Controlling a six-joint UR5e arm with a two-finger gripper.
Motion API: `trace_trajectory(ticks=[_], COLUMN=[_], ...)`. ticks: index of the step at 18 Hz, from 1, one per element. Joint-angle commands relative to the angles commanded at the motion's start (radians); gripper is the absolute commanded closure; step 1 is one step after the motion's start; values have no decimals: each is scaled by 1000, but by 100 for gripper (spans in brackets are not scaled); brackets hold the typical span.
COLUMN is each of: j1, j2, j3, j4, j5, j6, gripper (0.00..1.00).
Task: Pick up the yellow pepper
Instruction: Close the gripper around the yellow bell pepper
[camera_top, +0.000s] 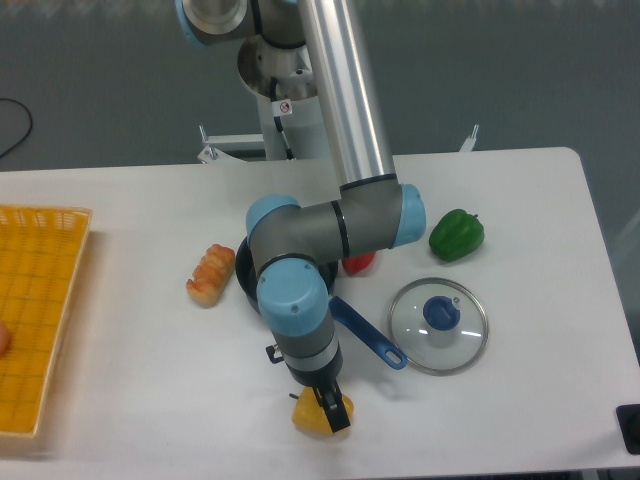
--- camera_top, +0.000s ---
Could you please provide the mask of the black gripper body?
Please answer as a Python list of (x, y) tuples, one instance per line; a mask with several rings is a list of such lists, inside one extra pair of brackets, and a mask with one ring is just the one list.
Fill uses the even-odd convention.
[(338, 342), (331, 342), (320, 353), (306, 358), (286, 355), (277, 344), (267, 346), (266, 353), (272, 364), (284, 362), (298, 383), (312, 388), (331, 388), (343, 365)]

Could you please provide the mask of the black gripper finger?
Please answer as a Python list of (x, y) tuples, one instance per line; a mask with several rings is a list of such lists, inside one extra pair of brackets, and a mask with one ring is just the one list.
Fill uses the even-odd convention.
[(313, 387), (312, 391), (318, 405), (325, 414), (332, 433), (337, 433), (351, 426), (351, 420), (337, 382), (333, 382), (331, 385)]

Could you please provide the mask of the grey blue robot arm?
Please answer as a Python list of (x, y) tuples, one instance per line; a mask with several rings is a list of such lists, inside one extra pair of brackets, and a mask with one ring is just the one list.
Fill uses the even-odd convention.
[(257, 304), (292, 376), (310, 387), (330, 428), (350, 424), (323, 265), (419, 240), (418, 190), (398, 181), (361, 24), (350, 1), (180, 1), (201, 45), (239, 39), (238, 70), (255, 95), (269, 158), (329, 155), (338, 199), (301, 206), (287, 195), (246, 216)]

